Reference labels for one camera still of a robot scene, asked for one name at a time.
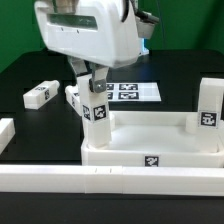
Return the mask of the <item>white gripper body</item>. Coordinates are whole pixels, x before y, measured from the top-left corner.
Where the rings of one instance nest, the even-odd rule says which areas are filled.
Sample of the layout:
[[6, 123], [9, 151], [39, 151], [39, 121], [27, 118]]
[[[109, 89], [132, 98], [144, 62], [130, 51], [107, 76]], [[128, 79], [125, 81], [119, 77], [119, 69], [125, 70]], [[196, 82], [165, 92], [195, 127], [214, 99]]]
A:
[[107, 67], [123, 67], [140, 53], [130, 0], [35, 0], [46, 47]]

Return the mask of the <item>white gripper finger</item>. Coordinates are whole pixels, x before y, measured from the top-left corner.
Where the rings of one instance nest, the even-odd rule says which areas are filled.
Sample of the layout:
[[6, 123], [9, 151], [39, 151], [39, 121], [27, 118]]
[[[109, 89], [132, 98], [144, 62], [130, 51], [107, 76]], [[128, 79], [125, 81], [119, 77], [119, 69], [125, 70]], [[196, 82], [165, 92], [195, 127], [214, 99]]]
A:
[[106, 77], [109, 68], [103, 65], [91, 63], [90, 90], [94, 93], [102, 93], [106, 90]]
[[89, 64], [87, 61], [69, 56], [68, 62], [76, 77], [87, 75], [89, 73]]

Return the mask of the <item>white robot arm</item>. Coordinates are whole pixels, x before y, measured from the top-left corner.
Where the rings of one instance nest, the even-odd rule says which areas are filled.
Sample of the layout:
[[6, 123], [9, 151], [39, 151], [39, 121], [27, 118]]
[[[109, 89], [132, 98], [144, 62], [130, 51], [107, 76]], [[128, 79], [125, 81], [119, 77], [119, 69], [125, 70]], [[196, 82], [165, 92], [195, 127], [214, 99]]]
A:
[[90, 63], [96, 93], [106, 89], [98, 70], [135, 63], [140, 40], [149, 39], [159, 23], [134, 0], [35, 0], [34, 10], [48, 49]]

